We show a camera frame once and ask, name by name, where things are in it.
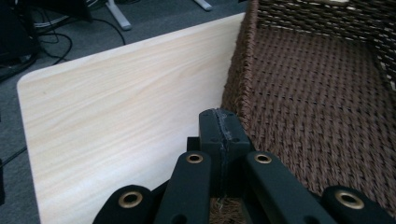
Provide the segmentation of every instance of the basket handle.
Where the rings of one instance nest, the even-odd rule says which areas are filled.
[[[303,0],[307,3],[324,4],[331,7],[347,7],[349,0]]]

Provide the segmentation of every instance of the light wood tabletop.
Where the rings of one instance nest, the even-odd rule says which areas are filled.
[[[169,179],[219,107],[243,14],[34,71],[18,83],[42,223],[92,223],[127,185]]]

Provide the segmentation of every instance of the brass ring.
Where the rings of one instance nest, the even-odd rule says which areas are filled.
[[[204,157],[202,157],[199,154],[190,154],[189,156],[187,156],[187,161],[189,163],[200,163],[203,160],[204,160]]]
[[[268,164],[272,161],[271,157],[264,155],[264,154],[257,154],[254,157],[254,160],[256,160],[259,163],[263,163],[263,164]]]
[[[335,192],[335,198],[339,203],[348,208],[362,209],[364,207],[364,202],[358,196],[346,190],[337,190]]]
[[[123,208],[133,208],[138,206],[143,200],[143,195],[137,191],[128,191],[123,193],[119,198],[119,205]]]

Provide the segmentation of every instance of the woven rattan texture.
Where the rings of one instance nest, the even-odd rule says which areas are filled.
[[[275,153],[313,192],[352,187],[396,217],[396,96],[385,75],[393,65],[380,65],[378,41],[370,40],[380,35],[359,28],[374,24],[351,21],[353,32],[278,28],[268,16],[274,13],[262,10],[279,17],[286,10],[282,18],[300,24],[306,18],[288,14],[294,4],[263,2],[249,3],[222,106],[238,114],[258,150]]]

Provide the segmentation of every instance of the carpeted floor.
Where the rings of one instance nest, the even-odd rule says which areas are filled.
[[[237,0],[208,0],[213,10],[206,12],[192,0],[141,0],[131,5],[119,5],[133,28],[122,32],[126,43],[134,43],[163,35],[200,23],[232,16],[245,11],[246,2]],[[92,11],[96,19],[109,21],[120,27],[106,7]],[[60,27],[57,33],[68,35],[73,48],[66,56],[75,60],[122,45],[117,32],[100,21],[76,21]],[[57,44],[42,43],[42,48],[52,55],[63,55],[68,48],[66,39]],[[4,161],[25,147],[21,111],[16,90],[18,80],[25,74],[51,66],[57,59],[40,52],[36,62],[24,72],[0,83],[0,158]],[[6,203],[0,206],[0,223],[39,223],[35,191],[30,171],[28,153],[23,151],[4,167]]]

